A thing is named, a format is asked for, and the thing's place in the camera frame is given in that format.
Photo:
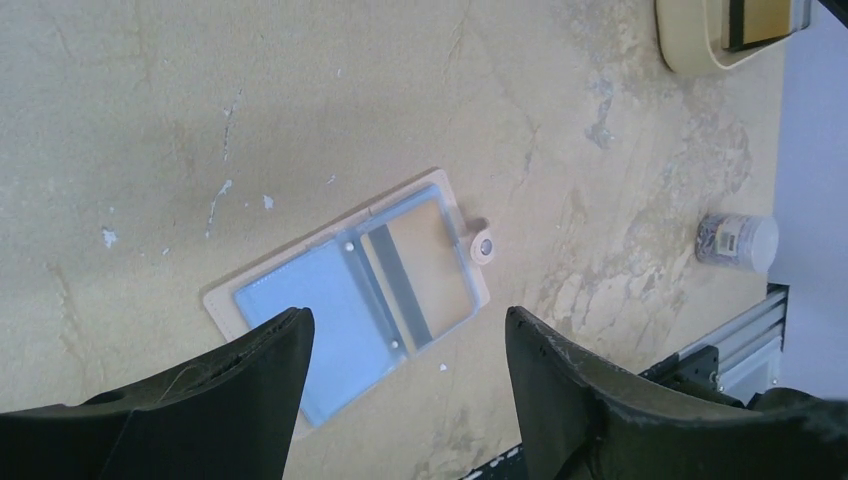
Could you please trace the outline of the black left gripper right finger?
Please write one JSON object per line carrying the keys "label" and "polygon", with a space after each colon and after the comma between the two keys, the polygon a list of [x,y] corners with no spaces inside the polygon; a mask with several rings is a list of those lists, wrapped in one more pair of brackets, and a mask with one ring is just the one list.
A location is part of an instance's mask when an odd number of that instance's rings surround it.
{"label": "black left gripper right finger", "polygon": [[532,479],[843,479],[847,405],[776,388],[748,405],[668,388],[521,306],[505,345]]}

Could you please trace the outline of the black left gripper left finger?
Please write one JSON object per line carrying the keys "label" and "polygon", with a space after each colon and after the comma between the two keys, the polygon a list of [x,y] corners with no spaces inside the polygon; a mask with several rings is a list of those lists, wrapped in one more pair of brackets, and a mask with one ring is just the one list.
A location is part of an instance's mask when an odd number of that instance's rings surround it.
{"label": "black left gripper left finger", "polygon": [[75,405],[4,413],[5,479],[279,479],[313,347],[290,308],[214,350]]}

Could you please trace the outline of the beige leather card holder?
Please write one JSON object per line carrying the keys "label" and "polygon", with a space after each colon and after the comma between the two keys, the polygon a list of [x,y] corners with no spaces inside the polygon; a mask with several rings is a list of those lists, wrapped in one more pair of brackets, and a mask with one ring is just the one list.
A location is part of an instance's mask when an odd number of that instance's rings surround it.
{"label": "beige leather card holder", "polygon": [[312,312],[303,437],[474,317],[495,254],[488,221],[466,217],[433,168],[231,274],[202,303],[229,341],[290,307]]}

